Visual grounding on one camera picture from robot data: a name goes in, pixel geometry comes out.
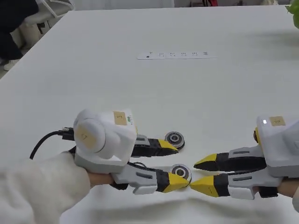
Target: power outlet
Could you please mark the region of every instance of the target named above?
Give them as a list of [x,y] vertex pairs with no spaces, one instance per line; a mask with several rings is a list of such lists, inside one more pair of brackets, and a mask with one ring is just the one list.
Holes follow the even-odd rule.
[[209,52],[204,51],[182,51],[182,52],[146,52],[140,54],[138,60],[159,60],[159,59],[205,59],[205,58],[216,58]]

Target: black cable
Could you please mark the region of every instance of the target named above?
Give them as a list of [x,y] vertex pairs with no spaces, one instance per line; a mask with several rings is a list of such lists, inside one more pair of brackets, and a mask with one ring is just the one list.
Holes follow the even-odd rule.
[[32,160],[33,157],[35,156],[38,148],[43,144],[44,141],[46,141],[49,137],[54,136],[54,135],[61,135],[63,133],[63,131],[55,131],[55,132],[51,132],[47,135],[45,135],[42,139],[39,140],[39,142],[37,143],[37,145],[34,147],[31,155],[30,155],[30,159]]
[[144,163],[142,163],[142,162],[133,162],[133,164],[135,164],[135,165],[140,165],[140,166],[143,166],[143,167],[147,168],[147,167],[144,165]]
[[[69,140],[69,141],[74,141],[74,129],[72,127],[65,127],[62,130],[59,131],[55,131],[55,132],[51,132],[47,135],[45,135],[42,139],[39,140],[39,142],[37,143],[37,145],[34,147],[31,155],[30,155],[30,159],[33,159],[33,157],[35,156],[38,148],[51,136],[54,135],[59,135],[62,136],[63,140]],[[76,147],[72,148],[70,150],[70,153],[75,153],[76,152]]]

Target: wearable gripper device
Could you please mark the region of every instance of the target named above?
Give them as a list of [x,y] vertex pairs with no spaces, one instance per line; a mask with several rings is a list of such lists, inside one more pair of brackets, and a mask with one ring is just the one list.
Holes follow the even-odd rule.
[[169,142],[138,135],[130,110],[94,114],[83,110],[74,126],[75,163],[93,173],[111,174],[113,187],[134,188],[133,193],[171,192],[189,185],[191,172],[182,164],[148,168],[129,162],[130,157],[178,153]]
[[211,154],[197,162],[194,168],[224,173],[206,176],[190,187],[214,197],[254,199],[257,192],[261,197],[278,196],[284,178],[299,177],[299,120],[260,116],[254,138],[257,146]]

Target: ball bearing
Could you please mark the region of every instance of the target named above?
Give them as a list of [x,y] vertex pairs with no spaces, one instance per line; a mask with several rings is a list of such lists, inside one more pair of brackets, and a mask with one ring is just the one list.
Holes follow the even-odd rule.
[[169,142],[177,148],[178,150],[182,149],[185,145],[185,139],[183,135],[179,132],[169,132],[165,136],[165,141]]
[[175,164],[171,167],[171,173],[183,177],[188,182],[191,182],[192,173],[191,170],[184,164]]

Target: person's arm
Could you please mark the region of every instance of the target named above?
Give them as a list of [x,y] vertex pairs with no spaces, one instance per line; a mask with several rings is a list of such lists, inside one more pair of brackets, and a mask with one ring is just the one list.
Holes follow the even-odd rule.
[[58,224],[61,214],[110,175],[89,174],[73,156],[59,154],[43,162],[24,161],[0,170],[0,220],[10,224]]
[[294,209],[299,212],[299,180],[282,181],[278,187],[278,192],[284,196],[293,198]]

